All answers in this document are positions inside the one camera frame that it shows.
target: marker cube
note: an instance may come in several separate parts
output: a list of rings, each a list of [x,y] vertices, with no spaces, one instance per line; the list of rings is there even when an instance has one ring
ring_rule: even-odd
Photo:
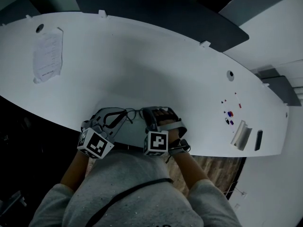
[[[168,152],[169,148],[169,132],[153,132],[149,131],[144,141],[144,155],[161,156]]]
[[[103,159],[114,147],[92,128],[82,132],[77,149],[92,159]]]

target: white clip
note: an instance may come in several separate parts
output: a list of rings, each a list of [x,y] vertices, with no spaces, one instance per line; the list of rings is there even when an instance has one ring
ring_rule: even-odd
[[[207,40],[203,41],[200,43],[200,46],[202,46],[203,49],[207,48],[210,46],[210,42],[208,42]]]
[[[98,14],[101,18],[107,18],[107,14],[106,14],[105,10],[99,10]]]

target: hand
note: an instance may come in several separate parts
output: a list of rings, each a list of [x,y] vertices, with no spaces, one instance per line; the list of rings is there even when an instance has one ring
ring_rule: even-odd
[[[164,109],[160,109],[160,110],[154,110],[153,111],[155,116],[159,116],[159,115],[163,115],[163,114],[173,114],[171,112],[168,112]],[[159,125],[166,125],[166,124],[170,124],[170,123],[174,123],[175,120],[173,119],[167,119],[167,120],[163,120],[159,122]],[[171,144],[172,142],[174,142],[175,140],[179,139],[179,129],[173,129],[169,131],[169,144]]]

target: gray sweater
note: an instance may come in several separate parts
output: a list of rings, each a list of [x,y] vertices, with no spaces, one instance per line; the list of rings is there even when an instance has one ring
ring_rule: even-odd
[[[159,157],[112,151],[97,160],[74,193],[55,185],[30,227],[84,227],[117,194],[139,184],[169,178]],[[188,198],[168,182],[141,188],[112,205],[96,227],[241,227],[229,202],[209,180],[197,182]]]

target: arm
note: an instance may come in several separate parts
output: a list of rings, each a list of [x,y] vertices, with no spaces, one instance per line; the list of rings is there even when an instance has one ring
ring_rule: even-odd
[[[71,162],[60,183],[76,191],[84,180],[88,162],[89,157],[77,151],[74,160]]]
[[[65,209],[74,192],[81,185],[89,158],[77,151],[60,184],[55,185],[43,198],[30,227],[60,227]]]
[[[154,114],[169,114],[157,110]],[[160,121],[160,125],[174,122]],[[179,139],[178,130],[169,131],[169,143]],[[188,153],[173,155],[189,188],[188,201],[193,210],[202,218],[204,227],[241,227],[234,211],[223,193],[214,186],[199,164]]]
[[[175,154],[173,157],[180,168],[188,189],[191,189],[200,180],[209,180],[205,172],[188,152]]]

